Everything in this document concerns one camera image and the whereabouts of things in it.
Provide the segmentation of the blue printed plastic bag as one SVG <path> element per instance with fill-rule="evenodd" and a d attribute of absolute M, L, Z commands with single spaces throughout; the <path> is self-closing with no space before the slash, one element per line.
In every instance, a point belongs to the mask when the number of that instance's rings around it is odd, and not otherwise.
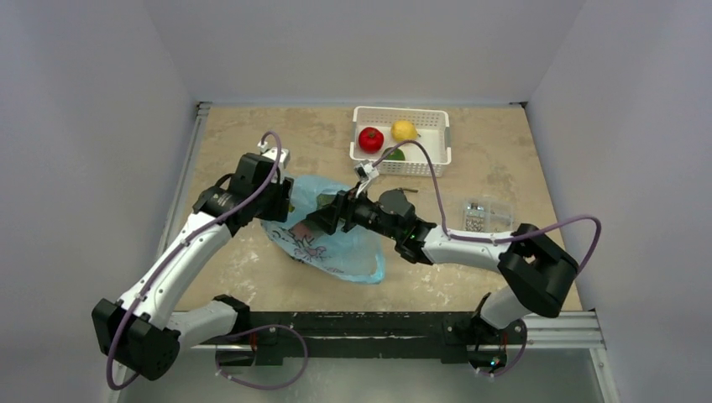
<path fill-rule="evenodd" d="M 319 194 L 336 194 L 349 186 L 319 175 L 299 175 L 291 191 L 291 207 L 285 222 L 262 221 L 268 239 L 294 260 L 346 280 L 378 284 L 385 278 L 385 256 L 380 236 L 355 227 L 348 233 L 315 234 L 304 219 L 317 210 Z"/>

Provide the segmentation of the red fake apple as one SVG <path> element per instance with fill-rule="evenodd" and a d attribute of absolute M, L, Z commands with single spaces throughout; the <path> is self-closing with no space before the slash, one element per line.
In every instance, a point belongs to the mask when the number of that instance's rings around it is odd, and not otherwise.
<path fill-rule="evenodd" d="M 366 154 L 376 154 L 383 147 L 384 141 L 384 134 L 377 128 L 366 127 L 359 132 L 358 146 Z"/>

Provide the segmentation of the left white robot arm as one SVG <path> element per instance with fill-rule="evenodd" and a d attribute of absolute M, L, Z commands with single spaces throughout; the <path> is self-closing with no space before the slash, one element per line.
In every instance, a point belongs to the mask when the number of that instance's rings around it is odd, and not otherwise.
<path fill-rule="evenodd" d="M 185 225 L 149 271 L 116 301 L 101 299 L 92 323 L 107 356 L 107 380 L 113 364 L 136 377 L 157 380 L 179 353 L 215 337 L 241 343 L 250 332 L 249 308 L 230 296 L 216 296 L 184 316 L 177 302 L 206 263 L 254 219 L 284 222 L 294 181 L 285 175 L 288 149 L 273 147 L 244 154 L 233 173 L 220 177 L 198 197 Z"/>

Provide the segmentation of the green fake fruit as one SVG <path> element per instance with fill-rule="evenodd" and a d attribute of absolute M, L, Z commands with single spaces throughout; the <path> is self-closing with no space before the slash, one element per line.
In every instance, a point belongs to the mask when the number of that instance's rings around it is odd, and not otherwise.
<path fill-rule="evenodd" d="M 405 153 L 401 149 L 388 148 L 384 152 L 385 160 L 389 161 L 405 161 Z"/>

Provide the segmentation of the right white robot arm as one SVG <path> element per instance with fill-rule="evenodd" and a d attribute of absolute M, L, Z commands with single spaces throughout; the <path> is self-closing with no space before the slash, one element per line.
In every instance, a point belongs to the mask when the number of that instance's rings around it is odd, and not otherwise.
<path fill-rule="evenodd" d="M 326 235 L 367 229 L 391 239 L 398 255 L 412 264 L 460 264 L 502 275 L 505 287 L 485 297 L 471 320 L 474 336 L 484 342 L 530 313 L 558 317 L 579 271 L 571 255 L 531 224 L 509 233 L 446 231 L 418 217 L 401 190 L 386 191 L 378 201 L 339 191 L 305 222 Z"/>

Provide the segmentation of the dark green fake broccoli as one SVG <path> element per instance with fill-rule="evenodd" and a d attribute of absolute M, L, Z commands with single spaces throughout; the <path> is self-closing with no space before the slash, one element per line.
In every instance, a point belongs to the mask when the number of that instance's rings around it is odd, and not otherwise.
<path fill-rule="evenodd" d="M 336 198 L 336 194 L 322 193 L 316 197 L 317 209 L 329 206 Z"/>

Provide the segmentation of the yellow fake fruit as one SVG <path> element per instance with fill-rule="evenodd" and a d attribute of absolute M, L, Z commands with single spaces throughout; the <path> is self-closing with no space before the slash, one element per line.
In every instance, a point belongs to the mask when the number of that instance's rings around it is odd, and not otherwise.
<path fill-rule="evenodd" d="M 416 125 L 408 120 L 393 122 L 390 128 L 390 134 L 396 143 L 405 140 L 415 140 L 419 137 Z"/>

